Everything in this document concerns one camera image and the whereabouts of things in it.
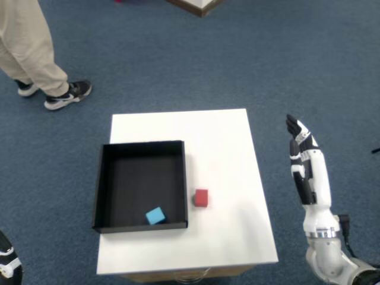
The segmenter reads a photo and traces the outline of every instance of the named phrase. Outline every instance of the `table top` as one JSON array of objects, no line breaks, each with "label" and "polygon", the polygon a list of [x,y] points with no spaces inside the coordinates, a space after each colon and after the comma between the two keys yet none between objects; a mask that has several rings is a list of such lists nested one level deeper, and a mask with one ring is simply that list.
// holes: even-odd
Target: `table top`
[{"label": "table top", "polygon": [[[183,140],[187,229],[100,235],[98,274],[278,261],[245,109],[113,115],[110,143]],[[207,208],[195,207],[208,189]]]}]

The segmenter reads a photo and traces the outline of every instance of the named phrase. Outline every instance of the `black cable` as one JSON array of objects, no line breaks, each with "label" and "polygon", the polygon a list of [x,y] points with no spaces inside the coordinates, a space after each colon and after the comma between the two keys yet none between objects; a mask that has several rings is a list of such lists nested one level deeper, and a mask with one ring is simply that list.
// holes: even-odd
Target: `black cable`
[{"label": "black cable", "polygon": [[[342,228],[342,235],[344,239],[344,245],[346,246],[346,249],[350,253],[350,255],[353,258],[358,258],[356,254],[354,253],[354,250],[352,250],[349,242],[349,235],[350,235],[350,217],[347,214],[338,215],[339,217],[339,223]],[[369,264],[372,267],[380,268],[380,264]]]},{"label": "black cable", "polygon": [[355,255],[354,251],[352,250],[351,246],[350,246],[350,243],[349,243],[349,237],[344,237],[344,244],[347,248],[347,250],[349,251],[350,255],[353,257],[353,258],[357,258],[357,256]]}]

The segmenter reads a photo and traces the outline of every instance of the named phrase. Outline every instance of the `shoe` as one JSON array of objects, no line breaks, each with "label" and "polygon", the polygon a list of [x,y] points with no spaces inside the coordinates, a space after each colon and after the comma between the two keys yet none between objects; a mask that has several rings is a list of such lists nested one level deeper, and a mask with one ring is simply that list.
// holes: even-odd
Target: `shoe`
[{"label": "shoe", "polygon": [[39,88],[34,83],[25,84],[19,80],[15,80],[18,85],[18,95],[22,97],[32,96]]},{"label": "shoe", "polygon": [[82,101],[91,91],[92,85],[88,80],[69,83],[69,90],[65,94],[59,97],[46,95],[44,106],[50,111],[58,110],[71,103]]}]

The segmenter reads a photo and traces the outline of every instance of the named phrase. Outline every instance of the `black tray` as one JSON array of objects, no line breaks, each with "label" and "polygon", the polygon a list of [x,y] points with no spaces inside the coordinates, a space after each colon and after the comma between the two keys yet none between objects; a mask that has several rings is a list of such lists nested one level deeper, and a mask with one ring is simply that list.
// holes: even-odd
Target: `black tray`
[{"label": "black tray", "polygon": [[[145,214],[161,207],[163,224]],[[186,228],[188,225],[183,141],[103,146],[93,229],[99,233]]]}]

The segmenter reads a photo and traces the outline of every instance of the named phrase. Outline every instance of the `robotic hand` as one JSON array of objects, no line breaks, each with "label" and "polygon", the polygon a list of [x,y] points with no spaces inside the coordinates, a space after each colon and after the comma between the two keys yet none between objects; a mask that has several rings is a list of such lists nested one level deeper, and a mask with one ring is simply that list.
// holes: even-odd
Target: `robotic hand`
[{"label": "robotic hand", "polygon": [[292,135],[292,176],[306,211],[303,230],[309,244],[308,264],[314,274],[327,283],[380,285],[380,271],[357,258],[347,257],[341,250],[340,222],[347,217],[334,216],[330,211],[331,194],[325,159],[315,138],[291,115],[287,115],[286,124]]},{"label": "robotic hand", "polygon": [[0,285],[20,285],[23,268],[14,248],[0,231]]}]

